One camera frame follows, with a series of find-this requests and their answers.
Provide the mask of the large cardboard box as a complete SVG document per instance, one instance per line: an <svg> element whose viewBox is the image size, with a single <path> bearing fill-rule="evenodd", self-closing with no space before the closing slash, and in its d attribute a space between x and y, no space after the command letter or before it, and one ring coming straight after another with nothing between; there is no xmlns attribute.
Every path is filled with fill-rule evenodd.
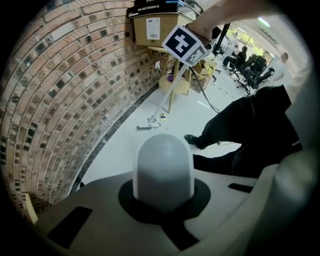
<svg viewBox="0 0 320 256"><path fill-rule="evenodd" d="M161 47L163 41L178 24L178 14L155 14L133 19L138 46Z"/></svg>

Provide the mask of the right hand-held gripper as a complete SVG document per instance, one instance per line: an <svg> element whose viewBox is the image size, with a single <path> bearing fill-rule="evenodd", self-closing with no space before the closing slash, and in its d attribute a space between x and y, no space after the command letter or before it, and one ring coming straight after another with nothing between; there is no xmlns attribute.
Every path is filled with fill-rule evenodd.
<svg viewBox="0 0 320 256"><path fill-rule="evenodd" d="M200 60L209 56L213 45L204 45L191 31L176 25L162 43L162 47L183 64L193 67Z"/></svg>

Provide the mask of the white long-handled broom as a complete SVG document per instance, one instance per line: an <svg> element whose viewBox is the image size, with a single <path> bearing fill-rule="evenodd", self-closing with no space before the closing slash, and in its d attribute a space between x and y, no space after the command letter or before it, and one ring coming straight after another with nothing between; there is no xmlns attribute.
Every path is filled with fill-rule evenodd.
<svg viewBox="0 0 320 256"><path fill-rule="evenodd" d="M154 114L151 117L149 117L147 119L148 123L144 124L144 125L138 125L136 127L137 130L150 130L150 129L153 129L153 128L159 128L161 126L160 123L156 122L156 117L157 117L159 111L161 110L161 108L163 107L164 103L166 102L167 98L171 95L171 93L177 87L180 78L182 77L182 75L184 74L184 72L187 70L188 67L189 66L187 64L184 64L181 67L181 69L177 73L176 77L173 79L173 81L171 83L171 86L169 87L169 89L166 92L165 96L163 97L163 99L161 100L160 104L158 105L156 111L154 112Z"/></svg>

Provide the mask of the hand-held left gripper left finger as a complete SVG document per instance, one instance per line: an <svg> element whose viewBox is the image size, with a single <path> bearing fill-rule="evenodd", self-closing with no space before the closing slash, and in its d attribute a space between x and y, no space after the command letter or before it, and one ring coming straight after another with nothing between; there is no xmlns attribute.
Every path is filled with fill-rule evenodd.
<svg viewBox="0 0 320 256"><path fill-rule="evenodd" d="M175 256L179 249L159 225L132 218L120 205L121 186L131 172L94 180L38 215L36 227L48 235L76 207L91 209L68 248L73 256Z"/></svg>

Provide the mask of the black office chair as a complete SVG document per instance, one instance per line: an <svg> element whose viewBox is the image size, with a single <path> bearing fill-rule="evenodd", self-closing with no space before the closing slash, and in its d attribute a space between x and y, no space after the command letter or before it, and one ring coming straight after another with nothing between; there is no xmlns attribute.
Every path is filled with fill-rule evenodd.
<svg viewBox="0 0 320 256"><path fill-rule="evenodd" d="M241 69L240 74L243 76L243 81L240 82L239 80L235 80L235 82L238 82L239 85L236 87L238 88L243 88L248 96L251 95L251 89L257 89L259 85L269 77L273 76L275 73L274 68L270 67L268 68L267 72L262 74L260 73L257 75L250 69Z"/></svg>
<svg viewBox="0 0 320 256"><path fill-rule="evenodd" d="M229 76L235 75L234 81L240 81L240 71L232 62L229 62L227 65L223 65L223 68L228 71Z"/></svg>

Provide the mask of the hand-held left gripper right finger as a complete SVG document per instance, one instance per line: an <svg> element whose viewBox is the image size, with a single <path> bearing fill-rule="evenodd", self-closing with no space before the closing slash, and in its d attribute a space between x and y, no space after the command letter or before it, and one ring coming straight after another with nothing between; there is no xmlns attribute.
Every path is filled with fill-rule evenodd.
<svg viewBox="0 0 320 256"><path fill-rule="evenodd" d="M232 183L253 187L257 179L194 170L194 177L210 189L209 203L201 214L184 222L187 231L199 241L221 226L242 204L248 193L229 188Z"/></svg>

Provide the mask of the round wooden table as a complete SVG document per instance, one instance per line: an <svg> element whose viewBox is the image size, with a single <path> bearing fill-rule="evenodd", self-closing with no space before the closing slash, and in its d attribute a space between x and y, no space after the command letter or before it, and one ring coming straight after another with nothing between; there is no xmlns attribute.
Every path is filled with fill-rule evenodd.
<svg viewBox="0 0 320 256"><path fill-rule="evenodd" d="M169 65L170 62L170 58L171 58L171 54L164 49L163 47L158 47L158 46L148 46L149 49L157 51L157 52L161 52L161 53L165 53L166 54L166 58L165 58L165 62L164 62L164 67L162 68L161 71L161 78L159 80L159 88L162 89L165 92L168 92L172 82L168 80L169 76L170 76L170 72L167 73L167 67ZM173 67L173 80L177 77L178 72L179 72L179 66L180 66L180 61L179 60L175 60L174 62L174 67ZM175 97L175 89L173 89L170 92L169 96L165 97L165 100L167 100L167 98L169 97L169 105L168 105L168 110L167 112L170 113L172 106L173 106L173 102L174 102L174 97Z"/></svg>

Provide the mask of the person's right forearm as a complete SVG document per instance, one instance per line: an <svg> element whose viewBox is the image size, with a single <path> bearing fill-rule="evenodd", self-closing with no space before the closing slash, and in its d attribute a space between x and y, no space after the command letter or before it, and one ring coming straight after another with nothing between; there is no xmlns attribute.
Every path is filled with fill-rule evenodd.
<svg viewBox="0 0 320 256"><path fill-rule="evenodd" d="M212 39L214 28L272 12L273 7L265 0L220 0L189 23L186 28L206 45Z"/></svg>

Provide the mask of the black cardboard box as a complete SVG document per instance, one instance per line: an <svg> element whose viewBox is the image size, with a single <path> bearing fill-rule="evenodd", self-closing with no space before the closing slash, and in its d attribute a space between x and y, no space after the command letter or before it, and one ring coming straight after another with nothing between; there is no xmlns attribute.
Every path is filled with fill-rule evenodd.
<svg viewBox="0 0 320 256"><path fill-rule="evenodd" d="M176 13L179 6L179 0L145 0L128 8L126 14L129 19L152 14L170 14Z"/></svg>

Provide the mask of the open cardboard box with clutter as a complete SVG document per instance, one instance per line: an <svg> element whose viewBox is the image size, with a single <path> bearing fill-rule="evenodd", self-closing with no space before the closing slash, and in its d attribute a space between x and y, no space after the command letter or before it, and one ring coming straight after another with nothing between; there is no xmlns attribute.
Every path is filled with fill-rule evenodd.
<svg viewBox="0 0 320 256"><path fill-rule="evenodd" d="M201 93L201 88L198 85L196 78L198 78L202 89L205 90L208 86L208 83L214 74L214 71L217 67L217 63L213 60L201 60L195 66L193 66L194 74L191 74L191 85L190 88L197 92Z"/></svg>

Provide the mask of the person's right black shoe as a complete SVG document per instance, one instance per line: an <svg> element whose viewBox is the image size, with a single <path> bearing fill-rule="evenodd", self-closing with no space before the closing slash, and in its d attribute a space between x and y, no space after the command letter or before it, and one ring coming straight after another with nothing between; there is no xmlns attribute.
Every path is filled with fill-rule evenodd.
<svg viewBox="0 0 320 256"><path fill-rule="evenodd" d="M206 146L203 146L200 143L200 139L197 136L194 136L192 134L186 134L184 136L184 139L187 141L189 145L195 146L199 150L204 150L206 148Z"/></svg>

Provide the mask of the black pole stand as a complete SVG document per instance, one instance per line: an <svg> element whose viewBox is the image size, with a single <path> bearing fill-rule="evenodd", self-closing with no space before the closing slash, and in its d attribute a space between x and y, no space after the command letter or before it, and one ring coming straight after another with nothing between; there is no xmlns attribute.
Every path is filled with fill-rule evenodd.
<svg viewBox="0 0 320 256"><path fill-rule="evenodd" d="M221 44L222 44L222 41L223 39L225 38L226 34L227 34L227 31L230 27L230 23L227 23L223 26L223 29L219 35L219 38L218 40L215 42L215 45L213 46L213 50L212 50L212 53L216 56L218 53L219 53L219 49L221 47Z"/></svg>

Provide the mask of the person's black trousers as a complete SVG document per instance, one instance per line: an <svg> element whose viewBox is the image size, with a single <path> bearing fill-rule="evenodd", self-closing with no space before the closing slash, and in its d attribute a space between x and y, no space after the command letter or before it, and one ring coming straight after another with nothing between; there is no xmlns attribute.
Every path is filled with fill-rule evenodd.
<svg viewBox="0 0 320 256"><path fill-rule="evenodd" d="M286 110L292 104L284 85L266 86L241 97L207 122L199 138L206 148L219 142L240 144L223 156L193 155L196 170L258 178L267 166L301 151L302 144Z"/></svg>

